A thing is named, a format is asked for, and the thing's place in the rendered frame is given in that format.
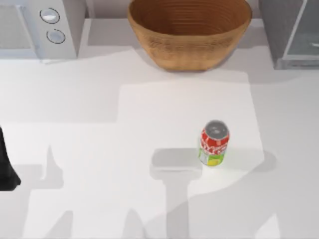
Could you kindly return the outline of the red and green can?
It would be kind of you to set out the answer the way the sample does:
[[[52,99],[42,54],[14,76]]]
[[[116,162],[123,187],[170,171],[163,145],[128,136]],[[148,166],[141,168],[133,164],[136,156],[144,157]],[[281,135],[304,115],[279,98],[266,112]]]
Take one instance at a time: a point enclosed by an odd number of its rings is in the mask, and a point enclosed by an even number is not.
[[[220,165],[223,162],[229,139],[230,132],[223,121],[209,121],[200,134],[198,153],[200,161],[208,167]]]

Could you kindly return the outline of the brown woven basket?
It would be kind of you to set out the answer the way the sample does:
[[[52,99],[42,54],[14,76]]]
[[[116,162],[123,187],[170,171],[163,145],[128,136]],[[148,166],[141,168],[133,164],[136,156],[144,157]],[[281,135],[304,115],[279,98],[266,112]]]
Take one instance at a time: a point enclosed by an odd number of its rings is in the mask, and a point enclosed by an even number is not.
[[[128,21],[161,68],[205,71],[237,47],[252,20],[246,0],[131,0]]]

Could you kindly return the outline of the white microwave knob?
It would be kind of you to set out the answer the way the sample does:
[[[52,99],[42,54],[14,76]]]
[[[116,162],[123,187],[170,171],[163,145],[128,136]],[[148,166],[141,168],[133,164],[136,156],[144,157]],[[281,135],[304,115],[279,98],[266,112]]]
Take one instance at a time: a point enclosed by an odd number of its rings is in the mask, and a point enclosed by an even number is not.
[[[53,8],[42,9],[39,12],[40,18],[48,24],[56,24],[60,20],[60,14]]]
[[[46,38],[53,44],[62,44],[66,40],[65,34],[58,29],[47,31]]]

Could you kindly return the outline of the pale microwave oven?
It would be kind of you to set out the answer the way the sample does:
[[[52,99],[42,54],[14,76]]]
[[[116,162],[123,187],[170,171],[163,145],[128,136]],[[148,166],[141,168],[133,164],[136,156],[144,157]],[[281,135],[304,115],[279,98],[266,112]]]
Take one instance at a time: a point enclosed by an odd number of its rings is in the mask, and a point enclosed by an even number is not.
[[[59,12],[56,24],[40,18],[46,8]],[[0,59],[76,59],[86,16],[85,0],[0,0]],[[65,34],[62,44],[46,38],[53,29]]]

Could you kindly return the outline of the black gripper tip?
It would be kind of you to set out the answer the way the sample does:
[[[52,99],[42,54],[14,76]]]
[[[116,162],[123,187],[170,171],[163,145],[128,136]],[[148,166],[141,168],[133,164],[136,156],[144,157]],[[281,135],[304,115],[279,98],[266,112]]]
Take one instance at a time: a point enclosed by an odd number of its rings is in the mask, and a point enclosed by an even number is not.
[[[21,179],[9,160],[3,130],[0,127],[0,191],[13,191],[20,184]]]

